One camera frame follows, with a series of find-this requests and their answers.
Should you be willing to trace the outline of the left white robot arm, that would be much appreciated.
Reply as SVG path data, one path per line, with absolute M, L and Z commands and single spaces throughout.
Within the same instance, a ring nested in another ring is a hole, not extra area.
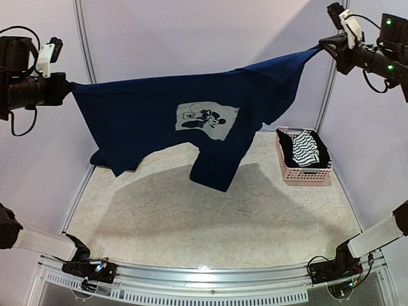
M 14 110 L 23 108 L 36 113 L 40 106 L 60 106 L 73 86 L 65 73 L 53 73 L 63 46 L 53 37 L 36 48 L 32 40 L 22 36 L 1 37 L 1 119 L 15 121 Z M 69 262 L 80 276 L 88 277 L 94 262 L 80 252 L 77 238 L 51 235 L 17 221 L 12 210 L 1 207 L 1 248 L 26 249 Z

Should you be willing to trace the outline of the blue garment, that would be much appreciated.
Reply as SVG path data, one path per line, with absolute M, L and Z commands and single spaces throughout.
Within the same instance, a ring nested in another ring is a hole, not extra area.
M 73 96 L 114 175 L 149 154 L 183 143 L 199 153 L 189 178 L 225 192 L 264 125 L 293 104 L 302 52 L 222 73 L 75 84 Z

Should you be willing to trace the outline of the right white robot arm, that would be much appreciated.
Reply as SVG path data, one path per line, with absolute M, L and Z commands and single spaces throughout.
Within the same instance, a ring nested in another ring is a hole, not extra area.
M 319 46 L 336 63 L 339 73 L 347 75 L 355 67 L 363 75 L 373 73 L 383 77 L 385 89 L 400 86 L 407 94 L 407 19 L 384 13 L 379 25 L 379 37 L 374 44 L 365 42 L 359 17 L 339 3 L 327 7 L 339 33 L 319 40 Z M 407 236 L 407 204 L 368 230 L 340 244 L 330 263 L 330 273 L 343 278 L 354 268 L 354 260 Z

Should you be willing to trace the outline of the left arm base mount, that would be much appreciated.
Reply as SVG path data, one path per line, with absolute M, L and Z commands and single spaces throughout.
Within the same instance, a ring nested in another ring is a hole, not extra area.
M 91 259 L 88 249 L 78 249 L 70 261 L 64 261 L 62 271 L 76 277 L 112 284 L 118 265 L 106 258 Z

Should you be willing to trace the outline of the dark blue denim jeans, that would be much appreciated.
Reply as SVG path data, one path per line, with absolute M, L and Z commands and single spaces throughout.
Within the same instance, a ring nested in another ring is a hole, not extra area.
M 139 167 L 140 163 L 142 162 L 142 159 L 137 161 L 134 165 L 129 167 L 127 171 L 136 171 L 137 168 Z M 100 150 L 97 150 L 95 153 L 90 158 L 90 164 L 94 166 L 100 166 L 104 168 L 110 168 L 108 165 L 105 157 L 103 156 L 102 152 Z

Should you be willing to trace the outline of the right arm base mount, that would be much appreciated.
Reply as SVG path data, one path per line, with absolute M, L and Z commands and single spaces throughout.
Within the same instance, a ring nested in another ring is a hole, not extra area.
M 362 284 L 370 275 L 374 264 L 374 255 L 368 254 L 368 270 L 363 271 L 360 258 L 352 258 L 345 251 L 329 260 L 324 256 L 314 256 L 307 263 L 307 273 L 312 284 L 328 283 L 326 286 L 330 296 L 337 300 L 346 300 L 353 289 Z

